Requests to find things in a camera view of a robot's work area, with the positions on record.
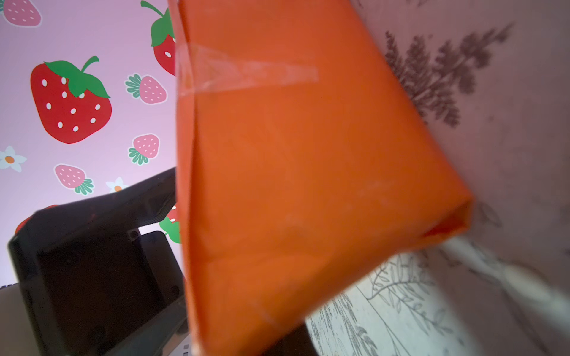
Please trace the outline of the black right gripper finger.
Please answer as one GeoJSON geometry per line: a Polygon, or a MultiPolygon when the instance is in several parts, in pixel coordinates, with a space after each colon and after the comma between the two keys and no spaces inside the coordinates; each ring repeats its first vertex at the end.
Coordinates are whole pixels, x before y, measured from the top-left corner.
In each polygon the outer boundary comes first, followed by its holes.
{"type": "Polygon", "coordinates": [[[307,325],[284,336],[267,350],[267,356],[319,356],[311,341],[307,325]]]}

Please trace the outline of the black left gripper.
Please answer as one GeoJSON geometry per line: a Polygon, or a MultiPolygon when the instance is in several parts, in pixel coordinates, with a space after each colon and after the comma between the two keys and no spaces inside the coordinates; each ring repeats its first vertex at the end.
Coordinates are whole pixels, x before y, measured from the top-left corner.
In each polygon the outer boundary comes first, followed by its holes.
{"type": "Polygon", "coordinates": [[[20,225],[7,249],[41,355],[188,353],[181,267],[162,231],[135,229],[162,221],[176,201],[173,167],[20,225]],[[42,244],[98,231],[119,233],[42,244]]]}

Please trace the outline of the yellow orange wrapping paper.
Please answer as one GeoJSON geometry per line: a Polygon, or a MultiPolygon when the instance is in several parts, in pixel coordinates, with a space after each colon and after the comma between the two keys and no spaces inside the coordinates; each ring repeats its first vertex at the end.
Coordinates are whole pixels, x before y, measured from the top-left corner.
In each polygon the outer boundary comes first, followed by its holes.
{"type": "Polygon", "coordinates": [[[349,1],[171,1],[193,355],[261,355],[474,199],[349,1]]]}

